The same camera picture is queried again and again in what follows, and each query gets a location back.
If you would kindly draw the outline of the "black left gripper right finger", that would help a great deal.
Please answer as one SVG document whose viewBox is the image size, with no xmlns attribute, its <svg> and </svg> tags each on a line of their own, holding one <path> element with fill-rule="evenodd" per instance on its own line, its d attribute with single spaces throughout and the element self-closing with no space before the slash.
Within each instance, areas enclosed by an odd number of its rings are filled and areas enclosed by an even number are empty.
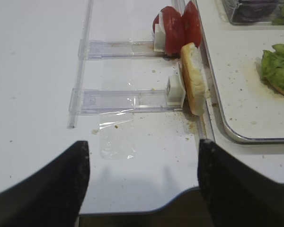
<svg viewBox="0 0 284 227">
<path fill-rule="evenodd" d="M 197 178 L 216 227 L 284 227 L 284 184 L 242 163 L 208 139 L 199 141 Z"/>
</svg>

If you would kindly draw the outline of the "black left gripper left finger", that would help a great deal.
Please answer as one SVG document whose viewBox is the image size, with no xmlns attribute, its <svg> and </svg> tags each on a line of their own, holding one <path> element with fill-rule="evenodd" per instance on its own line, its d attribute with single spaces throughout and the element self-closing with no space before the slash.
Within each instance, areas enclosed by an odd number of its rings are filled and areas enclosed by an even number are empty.
<svg viewBox="0 0 284 227">
<path fill-rule="evenodd" d="M 76 141 L 42 169 L 0 193 L 0 227 L 73 227 L 90 178 L 89 145 Z"/>
</svg>

